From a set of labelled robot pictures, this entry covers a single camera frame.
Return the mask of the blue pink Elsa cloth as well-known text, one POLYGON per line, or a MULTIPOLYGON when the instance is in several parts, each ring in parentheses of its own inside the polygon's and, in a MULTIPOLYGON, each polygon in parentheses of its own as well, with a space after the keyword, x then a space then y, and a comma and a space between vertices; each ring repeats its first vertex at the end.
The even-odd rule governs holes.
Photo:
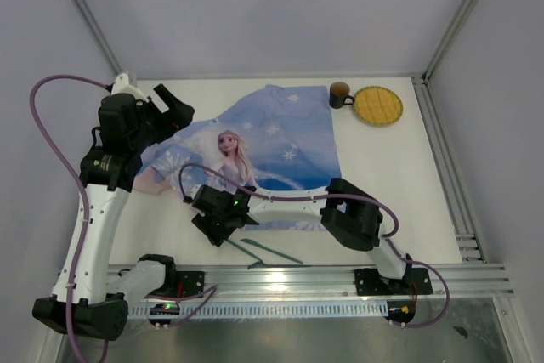
POLYGON ((193 122, 143 155, 136 189, 155 195, 197 184, 235 192, 312 190, 341 175, 329 92, 267 85, 206 121, 193 122))

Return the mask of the teal plastic spoon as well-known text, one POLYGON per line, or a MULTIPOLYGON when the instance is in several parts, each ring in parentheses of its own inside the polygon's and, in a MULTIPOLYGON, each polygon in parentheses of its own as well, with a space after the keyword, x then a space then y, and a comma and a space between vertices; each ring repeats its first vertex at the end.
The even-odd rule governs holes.
POLYGON ((263 262, 263 260, 260 257, 258 257, 253 252, 249 251, 248 249, 242 247, 240 244, 237 244, 236 242, 234 242, 232 240, 226 240, 226 242, 228 242, 232 247, 234 247, 238 251, 240 251, 240 252, 246 254, 247 256, 249 256, 250 258, 254 259, 256 262, 260 262, 260 263, 263 262))

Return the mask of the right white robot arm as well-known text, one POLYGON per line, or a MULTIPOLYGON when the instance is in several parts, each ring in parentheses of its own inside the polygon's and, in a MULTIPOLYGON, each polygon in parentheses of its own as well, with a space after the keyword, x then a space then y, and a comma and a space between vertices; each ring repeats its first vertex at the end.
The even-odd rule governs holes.
POLYGON ((400 228, 396 214, 345 179, 294 191, 237 185, 228 192, 198 184, 184 202, 197 211, 193 225, 216 247, 247 225, 316 223, 347 249, 366 252, 388 291, 401 292, 412 283, 411 258, 392 242, 400 228))

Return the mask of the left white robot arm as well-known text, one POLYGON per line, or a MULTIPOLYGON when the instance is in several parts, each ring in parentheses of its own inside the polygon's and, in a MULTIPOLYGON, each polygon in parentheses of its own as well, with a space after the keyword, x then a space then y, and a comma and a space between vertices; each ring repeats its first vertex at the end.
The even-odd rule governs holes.
POLYGON ((112 283, 106 275, 122 210, 143 166, 142 154, 187 127, 195 111, 158 85, 167 106, 160 111, 126 72, 105 90, 93 145, 80 169, 69 171, 80 202, 65 263, 50 296, 36 300, 32 315, 70 338, 115 341, 132 307, 153 292, 166 297, 177 289, 174 259, 165 255, 142 256, 112 283))

